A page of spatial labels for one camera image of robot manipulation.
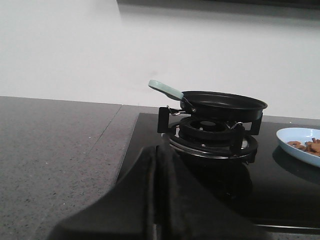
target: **gas stove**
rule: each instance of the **gas stove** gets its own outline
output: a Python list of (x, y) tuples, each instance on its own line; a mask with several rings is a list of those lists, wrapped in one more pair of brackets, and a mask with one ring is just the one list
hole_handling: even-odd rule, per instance
[[(208, 143), (181, 132), (184, 121), (200, 132), (228, 131), (233, 122), (169, 113), (162, 132), (159, 116), (139, 115), (114, 188), (61, 221), (48, 239), (261, 240), (268, 239), (265, 231), (320, 234), (319, 169), (286, 154), (276, 138), (282, 128), (318, 127), (260, 121), (253, 138), (255, 124), (247, 129), (237, 121), (245, 132), (240, 151), (233, 151), (228, 139)], [(180, 146), (176, 138), (191, 145)]]

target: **black glass cooktop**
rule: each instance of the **black glass cooktop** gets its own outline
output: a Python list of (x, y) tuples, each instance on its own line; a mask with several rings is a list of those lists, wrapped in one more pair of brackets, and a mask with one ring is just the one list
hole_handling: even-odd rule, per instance
[[(173, 117), (178, 122), (181, 117)], [(161, 144), (158, 115), (141, 113), (136, 122), (118, 179), (132, 167), (141, 149)], [(320, 234), (320, 168), (306, 164), (278, 146), (282, 128), (318, 126), (263, 122), (255, 162), (244, 165), (250, 177), (245, 196), (226, 201), (235, 212), (271, 231)]]

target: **pan handle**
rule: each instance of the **pan handle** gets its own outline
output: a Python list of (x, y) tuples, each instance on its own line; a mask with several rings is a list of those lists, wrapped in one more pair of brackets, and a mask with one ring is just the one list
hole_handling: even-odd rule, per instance
[(165, 94), (168, 98), (173, 100), (180, 101), (184, 97), (184, 94), (181, 91), (156, 80), (150, 80), (148, 86), (160, 93)]

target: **frying pan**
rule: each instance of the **frying pan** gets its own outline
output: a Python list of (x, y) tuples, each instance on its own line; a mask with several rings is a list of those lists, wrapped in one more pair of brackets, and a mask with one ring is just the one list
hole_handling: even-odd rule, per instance
[(193, 116), (224, 121), (253, 122), (262, 116), (268, 105), (255, 98), (223, 92), (184, 91), (180, 92), (159, 81), (150, 80), (149, 87), (169, 98), (180, 100), (181, 109)]

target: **white wall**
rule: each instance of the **white wall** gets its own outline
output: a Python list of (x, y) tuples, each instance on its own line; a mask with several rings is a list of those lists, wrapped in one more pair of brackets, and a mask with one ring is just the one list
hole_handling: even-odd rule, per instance
[(0, 1), (0, 96), (178, 107), (155, 79), (320, 119), (320, 11), (204, 2), (217, 10)]

